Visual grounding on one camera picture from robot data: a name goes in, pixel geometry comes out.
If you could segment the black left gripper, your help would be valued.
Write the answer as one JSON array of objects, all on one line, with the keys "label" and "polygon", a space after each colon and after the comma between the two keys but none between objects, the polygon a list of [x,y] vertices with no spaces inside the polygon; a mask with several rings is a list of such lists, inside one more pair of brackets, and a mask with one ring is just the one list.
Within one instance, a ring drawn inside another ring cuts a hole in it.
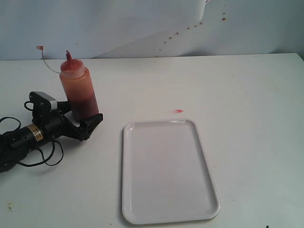
[{"label": "black left gripper", "polygon": [[33,142],[50,142],[61,136],[84,141],[90,138],[95,128],[103,121],[103,114],[80,119],[79,130],[65,117],[71,111],[69,101],[57,102],[53,111],[34,110],[32,108],[32,124],[30,140]]}]

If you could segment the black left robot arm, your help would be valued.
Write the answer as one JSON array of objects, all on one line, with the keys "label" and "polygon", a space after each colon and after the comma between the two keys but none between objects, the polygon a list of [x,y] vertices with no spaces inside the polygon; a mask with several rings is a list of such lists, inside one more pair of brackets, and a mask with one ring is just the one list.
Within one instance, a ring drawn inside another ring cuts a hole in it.
[{"label": "black left robot arm", "polygon": [[[81,119],[79,126],[74,125],[65,114],[71,111],[68,101],[58,102],[57,109],[33,104],[32,123],[7,131],[0,135],[0,172],[7,172],[14,166],[34,167],[42,164],[55,166],[59,164],[64,151],[57,138],[68,138],[84,141],[90,138],[94,129],[103,121],[102,114]],[[22,160],[32,151],[39,151],[42,161],[26,164]]]}]

